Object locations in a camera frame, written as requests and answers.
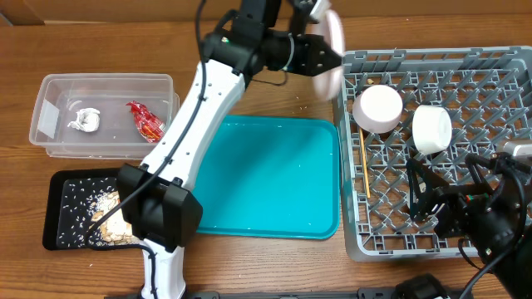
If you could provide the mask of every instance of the red wrapper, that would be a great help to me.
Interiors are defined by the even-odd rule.
[[[142,137],[148,142],[158,142],[165,134],[165,124],[153,113],[149,112],[145,105],[131,101],[126,105],[131,107],[131,113],[135,118],[135,125]]]

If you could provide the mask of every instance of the wooden chopstick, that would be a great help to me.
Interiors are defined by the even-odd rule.
[[[360,139],[360,154],[362,155],[364,182],[366,182],[366,197],[370,198],[369,180],[367,179],[366,146],[364,146],[364,135],[362,134],[362,128],[360,126],[358,126],[358,136],[358,138]]]

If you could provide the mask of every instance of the gray plastic crate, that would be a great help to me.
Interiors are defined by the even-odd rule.
[[[342,217],[349,256],[356,261],[394,257],[457,257],[457,238],[439,239],[436,218],[410,220],[406,160],[422,161],[451,184],[472,183],[468,153],[490,156],[504,139],[530,139],[532,48],[349,51],[345,80],[334,101],[342,151]],[[399,91],[403,114],[394,131],[365,138],[371,197],[364,187],[360,136],[352,102],[372,84]],[[419,105],[441,105],[453,124],[451,145],[425,156],[416,151],[411,120]],[[496,184],[498,178],[488,176]],[[470,243],[465,252],[477,255]]]

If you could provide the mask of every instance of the teal tray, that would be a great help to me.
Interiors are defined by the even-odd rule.
[[[229,115],[199,169],[198,233],[329,238],[340,223],[339,163],[327,121]]]

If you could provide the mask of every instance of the wooden table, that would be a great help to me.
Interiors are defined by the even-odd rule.
[[[213,23],[203,25],[204,32]],[[489,47],[532,44],[532,16],[362,17],[343,20],[347,49]],[[167,73],[185,98],[198,54],[192,23],[136,23],[0,28],[0,298],[101,298],[138,291],[138,250],[48,252],[41,245],[50,178],[62,169],[117,167],[121,161],[52,159],[28,142],[42,78],[51,73]],[[263,80],[283,79],[263,73]],[[233,114],[332,120],[308,78],[284,87],[252,83]],[[342,225],[327,241],[198,235],[185,250],[192,291],[276,292],[395,286],[431,272],[463,287],[475,270],[462,259],[354,262]],[[507,295],[493,277],[477,297]]]

